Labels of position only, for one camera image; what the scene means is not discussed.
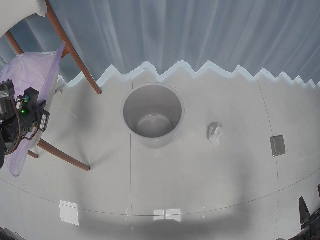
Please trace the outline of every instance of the wooden chair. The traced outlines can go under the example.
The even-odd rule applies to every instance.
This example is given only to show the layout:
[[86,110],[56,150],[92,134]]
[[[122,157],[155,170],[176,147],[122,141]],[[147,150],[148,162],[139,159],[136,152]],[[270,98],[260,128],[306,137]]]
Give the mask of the wooden chair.
[[[94,88],[97,94],[101,94],[101,90],[97,83],[94,81],[92,76],[90,75],[89,71],[87,70],[86,66],[83,64],[81,58],[79,57],[78,53],[74,49],[72,43],[70,42],[69,38],[67,37],[65,31],[63,30],[57,16],[55,15],[49,0],[0,0],[0,18],[2,19],[3,24],[0,24],[0,37],[2,37],[4,34],[6,35],[8,41],[12,44],[14,49],[17,51],[17,53],[22,54],[23,50],[19,46],[19,44],[14,39],[13,35],[10,32],[10,28],[13,27],[16,23],[21,21],[22,19],[26,18],[27,16],[31,14],[39,14],[40,16],[44,16],[45,14],[48,16],[50,22],[52,23],[54,29],[58,33],[61,40],[65,41],[65,49],[62,52],[61,58],[63,58],[65,55],[70,53],[74,61],[77,63],[80,70],[83,72],[84,76],[87,78],[91,86]],[[51,100],[54,95],[55,85],[57,81],[58,74],[56,75],[55,82],[52,83],[51,91],[49,91],[47,100]],[[67,155],[66,153],[62,152],[61,150],[55,148],[54,146],[50,145],[48,142],[41,139],[42,132],[37,133],[37,136],[35,136],[35,139],[39,139],[38,146],[47,152],[55,155],[58,158],[61,158],[83,170],[90,170],[90,166],[86,165],[71,156]],[[38,158],[38,154],[35,154],[32,151],[28,151],[28,155]]]

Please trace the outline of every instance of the barcode label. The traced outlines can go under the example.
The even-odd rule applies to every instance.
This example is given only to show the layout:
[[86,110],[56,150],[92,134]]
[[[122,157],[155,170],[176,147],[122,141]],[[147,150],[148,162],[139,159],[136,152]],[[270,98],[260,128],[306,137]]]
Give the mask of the barcode label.
[[43,130],[45,126],[45,121],[46,121],[47,116],[45,114],[42,115],[41,123],[40,123],[40,129]]

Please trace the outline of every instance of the curtain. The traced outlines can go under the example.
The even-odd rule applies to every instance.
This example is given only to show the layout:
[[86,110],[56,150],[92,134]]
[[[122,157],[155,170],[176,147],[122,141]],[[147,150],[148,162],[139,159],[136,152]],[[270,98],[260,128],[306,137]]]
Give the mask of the curtain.
[[[211,61],[253,76],[320,80],[320,0],[49,0],[94,79],[110,64],[126,74],[144,61],[162,74],[177,61],[198,71]],[[12,28],[24,51],[55,50],[60,40],[47,18],[31,15]],[[0,64],[14,56],[0,39]],[[60,74],[80,72],[70,55]]]

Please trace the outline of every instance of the crumpled plastic bag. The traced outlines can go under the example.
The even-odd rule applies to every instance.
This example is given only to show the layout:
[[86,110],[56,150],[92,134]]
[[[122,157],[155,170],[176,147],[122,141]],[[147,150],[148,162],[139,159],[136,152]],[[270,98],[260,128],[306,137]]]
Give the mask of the crumpled plastic bag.
[[[32,87],[39,91],[37,103],[44,101],[59,69],[64,46],[65,42],[62,42],[55,51],[24,52],[17,55],[3,67],[0,81],[12,79],[15,99],[23,95],[25,89]],[[29,132],[26,137],[30,137],[31,134],[32,132]],[[29,149],[30,141],[23,139],[13,153],[4,156],[4,162],[14,177],[20,175]]]
[[209,128],[209,140],[213,145],[219,145],[222,135],[224,134],[224,129],[219,122],[213,122],[210,124]]

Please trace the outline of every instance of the white chair backrest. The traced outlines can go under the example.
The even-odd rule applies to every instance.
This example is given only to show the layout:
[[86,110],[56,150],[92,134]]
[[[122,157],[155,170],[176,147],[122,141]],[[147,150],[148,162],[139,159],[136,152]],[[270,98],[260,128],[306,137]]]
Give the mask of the white chair backrest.
[[44,17],[46,12],[44,0],[0,0],[0,38],[27,16],[39,14]]

